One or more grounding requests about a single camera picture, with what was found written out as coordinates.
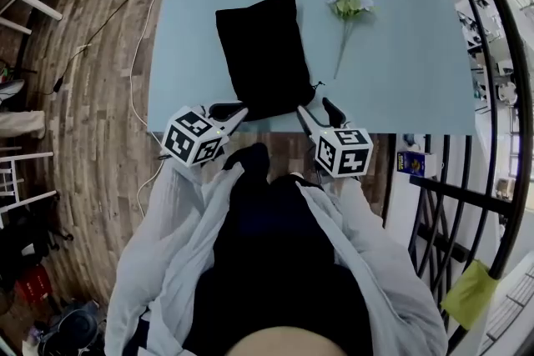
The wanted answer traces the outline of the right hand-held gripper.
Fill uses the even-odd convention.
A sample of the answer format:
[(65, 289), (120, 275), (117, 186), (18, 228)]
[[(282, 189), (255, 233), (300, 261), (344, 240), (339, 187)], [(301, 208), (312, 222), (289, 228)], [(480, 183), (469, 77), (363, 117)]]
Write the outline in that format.
[(322, 105), (329, 127), (321, 125), (310, 111), (299, 105), (296, 110), (301, 127), (315, 144), (315, 162), (332, 178), (354, 178), (367, 173), (373, 143), (365, 128), (347, 122), (345, 114), (327, 97)]

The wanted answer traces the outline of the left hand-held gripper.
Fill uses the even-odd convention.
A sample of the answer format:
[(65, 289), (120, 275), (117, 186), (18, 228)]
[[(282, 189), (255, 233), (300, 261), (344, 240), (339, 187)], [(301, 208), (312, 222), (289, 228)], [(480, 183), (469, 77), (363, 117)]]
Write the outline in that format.
[(208, 118), (219, 120), (219, 128), (188, 106), (182, 107), (168, 121), (162, 146), (166, 154), (191, 168), (213, 160), (219, 150), (248, 115), (240, 101), (213, 103)]

